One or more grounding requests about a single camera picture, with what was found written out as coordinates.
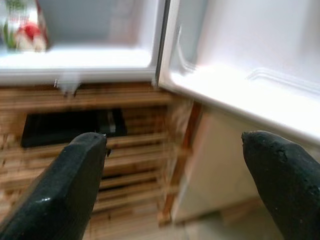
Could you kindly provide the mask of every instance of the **tile floor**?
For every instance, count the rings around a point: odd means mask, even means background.
[[[265,208],[258,209],[237,223],[223,224],[218,213],[181,225],[146,229],[141,220],[141,229],[106,240],[283,240],[271,216]]]

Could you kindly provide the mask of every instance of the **red and white package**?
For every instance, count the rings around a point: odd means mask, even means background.
[[[44,52],[47,27],[37,0],[0,0],[2,38],[11,50]]]

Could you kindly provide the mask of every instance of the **refrigerator door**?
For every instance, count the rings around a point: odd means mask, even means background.
[[[158,85],[320,143],[320,2],[172,0]]]
[[[49,48],[12,52],[0,41],[0,85],[155,77],[165,0],[39,0],[39,5]]]

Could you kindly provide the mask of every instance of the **black rubber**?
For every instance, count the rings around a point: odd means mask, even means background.
[[[269,132],[245,132],[242,141],[246,165],[284,238],[320,240],[320,164]]]
[[[0,240],[80,240],[99,190],[106,137],[84,133],[27,189],[0,226]]]

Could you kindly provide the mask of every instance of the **freezer compartment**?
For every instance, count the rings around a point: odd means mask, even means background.
[[[319,1],[176,4],[168,79],[232,80],[319,95]]]
[[[45,53],[10,52],[0,42],[0,84],[150,79],[155,74],[164,0],[40,0]]]

